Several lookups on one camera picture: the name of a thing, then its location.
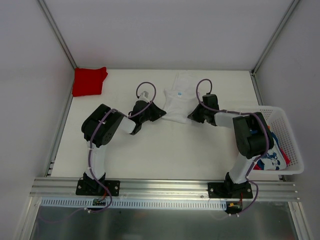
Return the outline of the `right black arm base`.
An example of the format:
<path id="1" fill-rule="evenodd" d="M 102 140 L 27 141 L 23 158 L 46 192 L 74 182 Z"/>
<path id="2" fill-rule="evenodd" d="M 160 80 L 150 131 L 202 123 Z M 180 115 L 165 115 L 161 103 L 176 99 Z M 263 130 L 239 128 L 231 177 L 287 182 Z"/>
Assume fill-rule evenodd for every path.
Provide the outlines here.
<path id="1" fill-rule="evenodd" d="M 225 182 L 209 182 L 207 184 L 208 196 L 211 199 L 252 199 L 251 184 L 246 181 L 240 184 L 228 185 Z"/>

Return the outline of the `white t-shirt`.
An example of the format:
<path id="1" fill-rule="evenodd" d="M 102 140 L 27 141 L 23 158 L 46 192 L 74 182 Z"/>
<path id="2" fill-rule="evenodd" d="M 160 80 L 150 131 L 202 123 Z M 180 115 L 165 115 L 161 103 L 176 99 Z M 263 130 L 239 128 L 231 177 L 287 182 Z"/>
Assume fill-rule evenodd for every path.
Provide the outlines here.
<path id="1" fill-rule="evenodd" d="M 180 124 L 191 124 L 188 115 L 198 105 L 196 98 L 197 79 L 189 71 L 177 73 L 171 89 L 165 89 L 165 104 L 163 110 L 166 114 L 164 120 Z"/>

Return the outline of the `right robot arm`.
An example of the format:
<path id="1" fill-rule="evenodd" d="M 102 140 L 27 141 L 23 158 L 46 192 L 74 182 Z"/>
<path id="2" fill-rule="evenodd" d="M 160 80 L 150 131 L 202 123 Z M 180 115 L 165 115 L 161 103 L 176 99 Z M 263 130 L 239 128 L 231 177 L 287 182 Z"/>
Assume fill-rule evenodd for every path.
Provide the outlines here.
<path id="1" fill-rule="evenodd" d="M 235 198 L 246 191 L 248 176 L 259 158 L 274 146 L 274 140 L 260 112 L 237 112 L 219 109 L 218 97 L 206 94 L 197 107 L 187 116 L 197 123 L 207 122 L 214 127 L 234 131 L 238 156 L 232 169 L 226 173 L 223 183 L 213 187 L 221 197 Z"/>

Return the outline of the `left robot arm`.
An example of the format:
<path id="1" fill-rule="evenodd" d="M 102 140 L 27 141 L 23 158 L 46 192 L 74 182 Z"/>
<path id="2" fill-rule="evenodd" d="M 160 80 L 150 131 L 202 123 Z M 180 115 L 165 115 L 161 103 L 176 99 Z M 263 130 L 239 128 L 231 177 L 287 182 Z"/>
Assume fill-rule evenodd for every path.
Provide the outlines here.
<path id="1" fill-rule="evenodd" d="M 81 132 L 88 146 L 88 168 L 78 181 L 76 194 L 118 196 L 120 182 L 106 180 L 107 144 L 117 130 L 135 135 L 141 130 L 143 123 L 154 122 L 166 114 L 166 111 L 148 100 L 137 100 L 128 116 L 105 104 L 98 106 L 81 126 Z"/>

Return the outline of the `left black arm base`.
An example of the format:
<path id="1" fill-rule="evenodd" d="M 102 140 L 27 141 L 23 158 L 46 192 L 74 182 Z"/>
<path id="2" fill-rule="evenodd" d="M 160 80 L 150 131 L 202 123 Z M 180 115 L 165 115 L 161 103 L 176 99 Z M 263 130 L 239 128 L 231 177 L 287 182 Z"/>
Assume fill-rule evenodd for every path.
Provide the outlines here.
<path id="1" fill-rule="evenodd" d="M 119 180 L 105 180 L 103 184 L 109 190 L 112 197 L 118 197 L 120 194 L 120 183 Z M 89 186 L 83 179 L 80 179 L 77 182 L 75 194 L 77 196 L 103 196 L 105 189 L 96 181 L 95 186 L 97 186 L 97 188 Z"/>

